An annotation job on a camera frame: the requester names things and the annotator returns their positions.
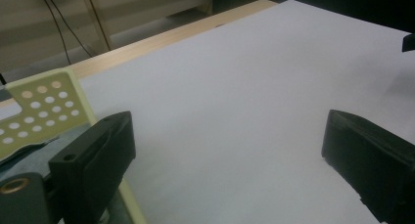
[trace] perforated basket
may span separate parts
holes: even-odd
[[[96,122],[73,72],[59,68],[9,83],[5,90],[22,111],[0,120],[0,160],[74,126]]]

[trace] white tabletop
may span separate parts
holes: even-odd
[[[149,223],[378,223],[320,155],[329,109],[415,143],[405,32],[288,1],[81,80],[132,111]]]

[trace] floor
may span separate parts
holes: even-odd
[[[184,11],[167,18],[159,19],[154,22],[148,22],[144,25],[134,27],[132,29],[126,30],[124,32],[115,34],[111,36],[115,46],[122,47],[127,44],[160,34],[162,32],[174,29],[178,26],[195,22],[207,17],[205,13],[198,11],[196,9]],[[89,58],[89,56],[83,51],[81,47],[72,49],[68,51],[70,61],[74,64],[81,62]],[[65,52],[61,54],[50,57],[45,60],[32,63],[26,67],[14,68],[10,71],[2,73],[7,82],[12,82],[24,77],[28,77],[37,73],[41,73],[46,70],[54,69],[57,67],[66,67],[68,66],[68,60]]]

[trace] round hole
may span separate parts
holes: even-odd
[[[60,112],[62,109],[59,106],[55,106],[52,108],[52,112]]]
[[[32,102],[31,104],[30,104],[30,106],[33,108],[33,109],[38,109],[38,108],[40,108],[40,103],[39,102]]]
[[[48,113],[47,112],[40,112],[39,113],[39,117],[41,117],[41,118],[44,118],[46,116],[48,116]]]
[[[68,117],[65,114],[59,115],[59,120],[60,121],[65,121],[67,119],[68,119]]]
[[[33,117],[26,117],[24,119],[24,122],[26,122],[26,123],[33,123],[33,121],[34,121],[34,118]]]
[[[3,139],[3,143],[4,143],[4,144],[11,144],[11,143],[13,143],[14,141],[15,141],[15,140],[14,140],[13,138],[10,138],[10,137]]]
[[[54,81],[52,82],[52,87],[54,87],[55,89],[61,88],[62,87],[62,83],[59,81]]]
[[[24,97],[25,99],[29,99],[33,96],[33,94],[30,91],[23,91],[22,92],[22,97]]]
[[[70,112],[71,115],[76,116],[79,115],[79,111],[78,110],[73,110],[72,112]]]
[[[67,102],[65,103],[65,106],[66,106],[67,108],[71,108],[71,107],[73,107],[73,101],[67,101]]]
[[[15,123],[15,122],[9,124],[9,128],[11,128],[11,129],[17,129],[19,127],[21,127],[21,126],[18,123]]]
[[[55,121],[54,120],[48,120],[48,121],[46,121],[46,125],[47,126],[53,126],[53,125],[55,125]]]
[[[64,98],[66,98],[67,96],[68,96],[68,93],[67,92],[61,92],[61,93],[59,93],[59,95],[58,95],[61,99],[64,99]]]
[[[74,158],[76,158],[76,155],[74,155],[74,154],[69,154],[69,155],[66,155],[66,156],[64,157],[64,161],[73,160]]]
[[[53,102],[55,102],[55,98],[51,97],[51,96],[46,97],[45,102],[48,103],[48,104],[52,104]]]
[[[18,136],[21,138],[27,137],[28,133],[26,131],[19,132]]]
[[[17,191],[23,189],[25,186],[27,186],[28,182],[29,182],[28,178],[14,179],[14,180],[6,183],[5,185],[3,185],[0,188],[0,193],[4,194],[4,195],[12,194],[14,192],[17,192]]]
[[[42,130],[42,126],[36,125],[33,128],[31,128],[31,130],[33,130],[34,132],[39,132],[40,130]]]
[[[45,86],[41,85],[39,87],[37,87],[37,92],[44,94],[46,92],[48,92],[48,88],[46,88]]]

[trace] black object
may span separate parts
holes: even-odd
[[[379,222],[415,223],[415,146],[360,116],[331,110],[322,156]]]
[[[415,50],[415,33],[403,37],[402,52]]]
[[[108,116],[50,159],[44,180],[26,173],[2,181],[0,224],[98,223],[134,158],[131,113]]]

